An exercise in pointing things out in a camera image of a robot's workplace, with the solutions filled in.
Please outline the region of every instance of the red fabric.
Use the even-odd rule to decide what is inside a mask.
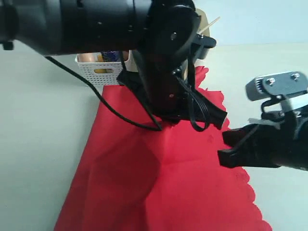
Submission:
[[[207,72],[197,68],[198,85]],[[223,108],[221,92],[198,90]],[[105,87],[103,95],[128,118],[150,121],[125,87]],[[187,121],[147,131],[100,105],[54,230],[270,231],[248,174],[219,166],[221,132],[199,133]]]

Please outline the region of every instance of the wooden stick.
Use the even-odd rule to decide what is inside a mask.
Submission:
[[[202,34],[203,32],[205,32],[207,29],[210,28],[210,26],[212,26],[215,22],[217,22],[220,19],[220,16],[215,19],[213,22],[211,22],[209,25],[207,25],[206,27],[204,27],[202,30],[199,31],[199,34]]]

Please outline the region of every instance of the table surface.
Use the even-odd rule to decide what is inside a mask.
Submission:
[[[205,61],[203,88],[221,90],[231,128],[259,118],[247,100],[252,78],[289,70],[308,73],[308,43],[217,47]],[[0,52],[0,227],[51,231],[94,121],[91,90],[34,52]],[[77,69],[72,56],[59,57]],[[306,228],[307,172],[247,168],[255,203],[274,230]]]

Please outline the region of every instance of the plastic storage basket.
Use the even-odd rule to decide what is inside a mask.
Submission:
[[[87,79],[90,83],[96,86],[101,85],[119,85],[116,78],[122,71],[121,62],[110,62],[110,63],[80,63],[78,55],[75,58],[75,62],[78,64],[82,76]],[[129,52],[128,59],[125,61],[125,65],[128,71],[132,67],[132,53]],[[94,71],[97,69],[111,69],[112,73],[97,74]]]

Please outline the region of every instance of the basket hole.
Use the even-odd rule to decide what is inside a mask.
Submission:
[[[95,69],[94,73],[96,74],[106,74],[106,73],[113,73],[113,69]]]

